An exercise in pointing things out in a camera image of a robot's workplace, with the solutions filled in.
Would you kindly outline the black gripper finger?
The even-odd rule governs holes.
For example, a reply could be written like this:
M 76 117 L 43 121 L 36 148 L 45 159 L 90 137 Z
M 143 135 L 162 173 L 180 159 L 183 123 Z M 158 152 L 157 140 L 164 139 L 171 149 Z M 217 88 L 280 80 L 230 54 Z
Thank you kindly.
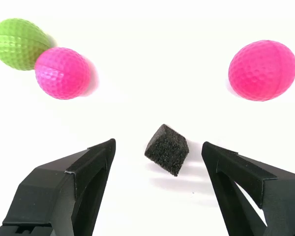
M 206 165 L 231 236 L 295 236 L 295 174 L 204 142 Z
M 18 186 L 0 236 L 90 236 L 115 139 L 36 167 Z

